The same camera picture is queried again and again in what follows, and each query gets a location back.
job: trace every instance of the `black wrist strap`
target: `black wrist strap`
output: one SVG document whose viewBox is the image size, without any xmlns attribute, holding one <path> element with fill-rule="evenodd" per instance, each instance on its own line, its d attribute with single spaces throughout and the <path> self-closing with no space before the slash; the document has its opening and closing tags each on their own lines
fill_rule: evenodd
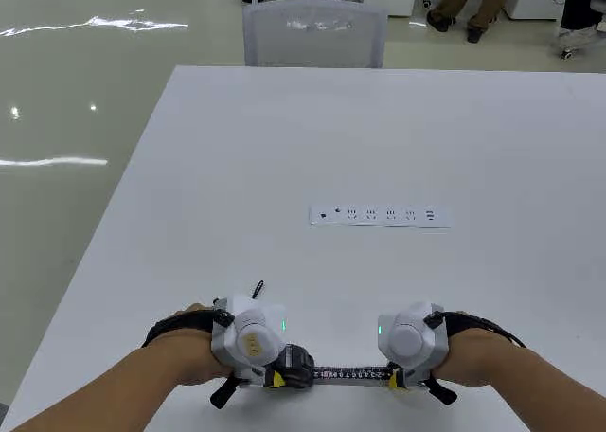
<svg viewBox="0 0 606 432">
<path fill-rule="evenodd" d="M 206 331 L 212 333 L 214 323 L 221 326 L 229 326 L 234 321 L 234 316 L 220 309 L 205 309 L 202 311 L 184 312 L 179 315 L 170 316 L 158 321 L 148 332 L 148 336 L 141 347 L 147 347 L 150 342 L 161 334 L 170 331 L 189 328 L 191 330 Z"/>
</svg>

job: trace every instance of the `person's hand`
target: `person's hand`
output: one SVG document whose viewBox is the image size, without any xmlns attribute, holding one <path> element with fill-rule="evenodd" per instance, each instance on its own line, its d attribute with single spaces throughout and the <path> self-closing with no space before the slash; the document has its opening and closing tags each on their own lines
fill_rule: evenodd
<svg viewBox="0 0 606 432">
<path fill-rule="evenodd" d="M 448 344 L 446 360 L 432 373 L 436 378 L 466 387 L 489 385 L 497 363 L 516 349 L 505 337 L 477 328 L 455 334 Z"/>
<path fill-rule="evenodd" d="M 202 304 L 192 304 L 184 311 L 208 309 Z M 172 368 L 177 368 L 180 385 L 199 385 L 208 380 L 228 376 L 232 369 L 223 366 L 210 350 L 210 333 L 183 329 L 164 333 L 153 339 L 147 347 Z"/>
</svg>

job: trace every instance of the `black shoe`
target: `black shoe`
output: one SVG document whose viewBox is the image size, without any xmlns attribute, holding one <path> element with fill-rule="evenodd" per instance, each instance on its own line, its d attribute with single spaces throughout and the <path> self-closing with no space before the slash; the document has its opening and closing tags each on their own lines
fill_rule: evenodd
<svg viewBox="0 0 606 432">
<path fill-rule="evenodd" d="M 427 12 L 427 23 L 429 23 L 432 27 L 434 27 L 439 32 L 446 32 L 451 25 L 456 23 L 455 18 L 442 18 L 441 20 L 436 20 L 432 15 L 432 12 Z"/>
<path fill-rule="evenodd" d="M 484 34 L 484 31 L 479 27 L 468 27 L 467 28 L 467 42 L 477 44 L 480 42 L 480 38 Z"/>
</svg>

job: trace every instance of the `white table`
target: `white table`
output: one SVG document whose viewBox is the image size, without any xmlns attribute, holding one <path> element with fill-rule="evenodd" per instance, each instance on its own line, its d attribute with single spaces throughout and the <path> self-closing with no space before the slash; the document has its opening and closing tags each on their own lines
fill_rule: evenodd
<svg viewBox="0 0 606 432">
<path fill-rule="evenodd" d="M 431 299 L 606 391 L 604 92 L 598 75 L 177 68 L 1 430 L 155 320 L 260 279 L 320 364 L 381 363 L 378 313 Z M 343 202 L 434 204 L 454 227 L 308 225 L 309 205 Z M 177 389 L 149 430 L 523 430 L 489 388 L 452 407 L 250 388 L 218 411 L 217 385 Z"/>
</svg>

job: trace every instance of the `wrist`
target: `wrist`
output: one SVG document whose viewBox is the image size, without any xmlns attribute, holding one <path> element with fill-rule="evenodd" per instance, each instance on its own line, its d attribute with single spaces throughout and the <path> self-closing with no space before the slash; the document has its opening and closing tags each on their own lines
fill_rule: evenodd
<svg viewBox="0 0 606 432">
<path fill-rule="evenodd" d="M 144 349 L 135 350 L 150 371 L 164 377 L 174 387 L 182 384 L 184 374 L 187 372 L 187 363 L 168 346 L 149 345 Z"/>
<path fill-rule="evenodd" d="M 507 376 L 509 369 L 515 365 L 520 352 L 526 351 L 504 339 L 490 342 L 485 359 L 486 379 L 490 385 L 498 383 L 502 376 Z"/>
<path fill-rule="evenodd" d="M 210 349 L 210 334 L 182 329 L 162 334 L 144 350 L 150 350 L 161 367 L 169 368 L 178 385 L 197 385 L 231 372 Z"/>
</svg>

